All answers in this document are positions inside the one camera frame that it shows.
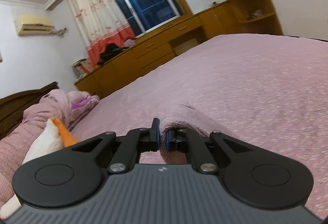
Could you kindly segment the black bag on cabinet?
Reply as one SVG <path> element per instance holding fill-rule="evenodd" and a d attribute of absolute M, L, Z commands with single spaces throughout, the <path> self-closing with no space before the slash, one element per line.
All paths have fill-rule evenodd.
<path fill-rule="evenodd" d="M 105 51 L 100 53 L 99 60 L 97 62 L 97 65 L 103 65 L 107 61 L 110 61 L 117 55 L 121 54 L 125 50 L 127 50 L 128 47 L 119 47 L 114 43 L 110 43 L 106 45 Z"/>

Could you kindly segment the pink floral bed sheet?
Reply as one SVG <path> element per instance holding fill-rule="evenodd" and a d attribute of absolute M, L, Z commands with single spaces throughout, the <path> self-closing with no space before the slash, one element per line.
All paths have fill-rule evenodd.
<path fill-rule="evenodd" d="M 226 134 L 302 162 L 314 176 L 307 207 L 327 215 L 327 42 L 220 35 L 100 100 L 72 130 L 80 141 L 125 135 L 191 105 Z"/>

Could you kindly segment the wall air conditioner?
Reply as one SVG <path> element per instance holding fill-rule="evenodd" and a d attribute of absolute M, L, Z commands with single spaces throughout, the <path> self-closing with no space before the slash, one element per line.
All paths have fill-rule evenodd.
<path fill-rule="evenodd" d="M 17 15 L 14 21 L 17 35 L 49 35 L 54 26 L 50 19 L 32 15 Z"/>

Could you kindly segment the dark wooden headboard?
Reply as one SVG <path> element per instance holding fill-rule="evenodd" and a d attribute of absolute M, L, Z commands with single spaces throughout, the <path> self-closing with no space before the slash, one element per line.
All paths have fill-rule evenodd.
<path fill-rule="evenodd" d="M 51 82 L 40 89 L 22 91 L 2 98 L 1 139 L 7 137 L 21 123 L 24 110 L 38 103 L 50 91 L 58 88 L 58 82 Z"/>

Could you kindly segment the row of books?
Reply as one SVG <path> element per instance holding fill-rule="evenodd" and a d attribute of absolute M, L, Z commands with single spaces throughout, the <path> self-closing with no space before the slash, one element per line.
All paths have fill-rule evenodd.
<path fill-rule="evenodd" d="M 80 59 L 80 60 L 76 61 L 72 65 L 72 70 L 77 79 L 85 77 L 87 74 L 89 74 L 93 71 L 93 69 L 87 59 Z"/>

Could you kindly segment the white plush goose toy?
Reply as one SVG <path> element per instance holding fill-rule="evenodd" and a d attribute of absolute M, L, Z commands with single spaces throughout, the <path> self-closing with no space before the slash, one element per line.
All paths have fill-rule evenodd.
<path fill-rule="evenodd" d="M 12 188 L 15 171 L 28 161 L 76 143 L 78 141 L 55 117 L 47 120 L 43 131 L 22 125 L 1 140 L 1 219 L 8 218 L 21 206 Z"/>

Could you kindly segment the floral cream orange curtain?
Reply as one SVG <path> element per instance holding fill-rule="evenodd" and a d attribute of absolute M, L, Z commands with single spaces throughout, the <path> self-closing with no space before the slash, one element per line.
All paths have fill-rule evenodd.
<path fill-rule="evenodd" d="M 99 62 L 108 44 L 122 48 L 135 34 L 115 0 L 67 0 L 86 44 L 91 66 Z"/>

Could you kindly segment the pink folded quilt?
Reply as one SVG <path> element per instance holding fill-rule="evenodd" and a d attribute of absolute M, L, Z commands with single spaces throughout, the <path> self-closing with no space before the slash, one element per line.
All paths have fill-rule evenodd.
<path fill-rule="evenodd" d="M 23 120 L 18 125 L 30 128 L 32 126 L 44 130 L 46 122 L 51 117 L 62 121 L 67 128 L 77 125 L 96 106 L 85 106 L 79 109 L 71 109 L 73 102 L 80 102 L 85 97 L 91 96 L 86 91 L 64 92 L 61 89 L 50 91 L 42 97 L 39 103 L 30 106 L 23 112 Z"/>

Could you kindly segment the long wooden cabinet desk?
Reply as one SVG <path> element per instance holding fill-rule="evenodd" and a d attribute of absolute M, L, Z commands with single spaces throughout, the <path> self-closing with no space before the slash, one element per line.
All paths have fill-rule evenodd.
<path fill-rule="evenodd" d="M 193 16 L 180 17 L 164 29 L 142 36 L 74 85 L 104 98 L 217 35 L 240 33 L 283 34 L 272 0 L 227 0 Z"/>

